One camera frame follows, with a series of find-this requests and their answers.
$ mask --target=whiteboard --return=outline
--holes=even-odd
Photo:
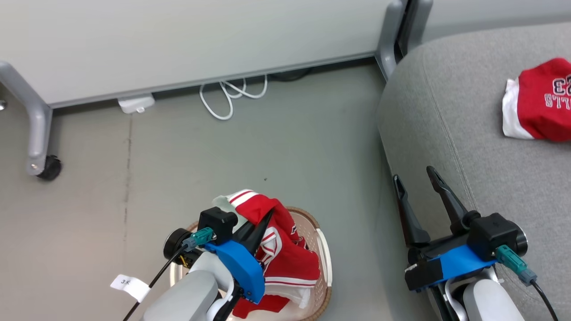
[[[0,60],[52,107],[371,56],[391,0],[0,0]]]
[[[423,42],[501,27],[571,21],[571,0],[434,0]]]

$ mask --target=gray couch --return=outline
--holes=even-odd
[[[450,222],[428,180],[433,165],[468,209],[520,225],[524,259],[560,320],[571,320],[571,144],[502,133],[508,78],[554,57],[571,60],[571,23],[460,34],[426,43],[391,75],[379,132],[391,171],[432,239]],[[551,320],[533,287],[503,267],[504,287],[526,320]]]

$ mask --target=caster wheel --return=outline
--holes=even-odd
[[[54,180],[61,171],[62,161],[59,160],[57,156],[48,155],[46,156],[46,164],[44,165],[43,171],[36,176],[43,180],[51,181]]]

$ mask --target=laundry basket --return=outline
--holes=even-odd
[[[311,289],[311,298],[306,308],[300,309],[297,304],[289,302],[279,313],[269,311],[252,311],[248,314],[247,321],[314,321],[325,311],[331,299],[331,284],[333,273],[331,269],[331,256],[325,235],[319,228],[319,224],[313,216],[297,207],[286,207],[295,221],[297,233],[305,238],[309,249],[316,252],[320,258],[319,270],[321,271],[319,280],[315,287]],[[198,222],[188,227],[188,231],[195,232]],[[178,264],[172,263],[170,266],[170,285],[173,286],[178,280],[188,273],[188,269]],[[237,316],[230,315],[228,321],[243,320]]]

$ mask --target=coiled white cable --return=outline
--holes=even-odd
[[[228,100],[228,105],[230,106],[230,112],[226,116],[220,116],[210,108],[210,106],[208,105],[208,103],[204,99],[204,94],[203,94],[204,85],[201,85],[200,89],[198,91],[198,94],[200,95],[200,100],[202,100],[202,103],[204,104],[204,106],[210,112],[210,114],[212,116],[214,116],[216,119],[220,119],[221,121],[227,121],[230,118],[232,118],[232,116],[234,115],[234,105],[232,104],[232,99],[238,99],[238,98],[241,98],[242,96],[246,96],[246,97],[252,98],[252,99],[259,99],[259,98],[264,97],[264,95],[266,94],[266,91],[268,90],[268,75],[264,75],[264,89],[262,89],[262,92],[259,93],[258,95],[253,95],[253,94],[247,93],[246,92],[246,79],[242,78],[242,81],[243,81],[242,89],[232,85],[231,83],[229,83],[227,81],[219,82],[220,88],[222,88],[222,92],[224,92],[224,95],[226,96],[226,100]],[[226,89],[226,86],[235,90],[237,92],[237,94],[230,94],[228,92],[228,90]]]

